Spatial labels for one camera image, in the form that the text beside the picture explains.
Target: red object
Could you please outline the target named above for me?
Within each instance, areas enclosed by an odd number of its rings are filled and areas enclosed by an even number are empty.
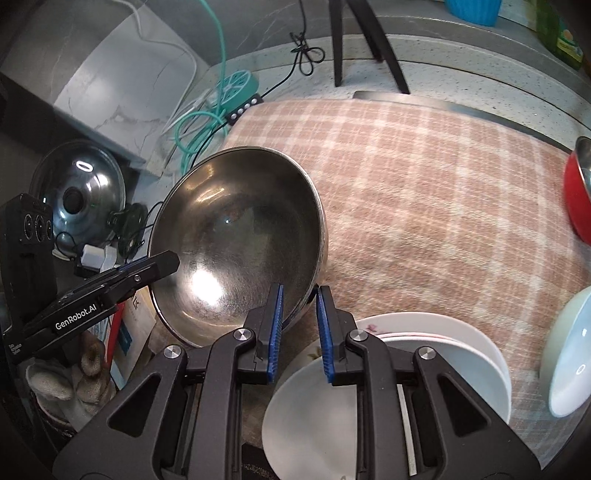
[[[591,193],[587,190],[583,168],[591,168],[591,139],[579,137],[564,171],[564,198],[574,230],[591,245]]]
[[[123,307],[125,303],[117,304],[117,311],[113,314],[111,321],[111,331],[109,332],[109,341],[107,342],[107,366],[111,368],[113,362],[113,352],[117,344],[117,337],[119,336],[119,327],[121,327],[121,319],[123,318]]]

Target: bottle label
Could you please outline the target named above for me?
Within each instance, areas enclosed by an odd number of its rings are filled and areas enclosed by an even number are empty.
[[[560,34],[558,35],[556,46],[567,55],[573,57],[576,61],[583,61],[583,50],[581,50],[579,45],[574,41],[573,34],[562,20],[560,20],[559,29]]]

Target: black lid knob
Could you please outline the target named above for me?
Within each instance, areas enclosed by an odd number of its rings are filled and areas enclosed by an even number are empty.
[[[66,212],[72,215],[84,208],[84,195],[76,187],[70,187],[64,192],[63,201]]]

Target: triangular cutout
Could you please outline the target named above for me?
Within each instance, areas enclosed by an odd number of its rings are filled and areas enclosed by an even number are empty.
[[[488,422],[482,413],[449,378],[441,375],[437,382],[452,420],[453,431],[458,437],[465,437],[486,427]]]
[[[109,427],[132,437],[139,437],[152,408],[160,377],[152,375],[120,406],[109,419]]]

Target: glove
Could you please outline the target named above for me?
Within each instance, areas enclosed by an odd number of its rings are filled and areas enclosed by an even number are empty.
[[[115,396],[105,363],[105,345],[90,332],[80,335],[80,361],[70,368],[56,360],[34,359],[25,377],[40,408],[79,432]]]

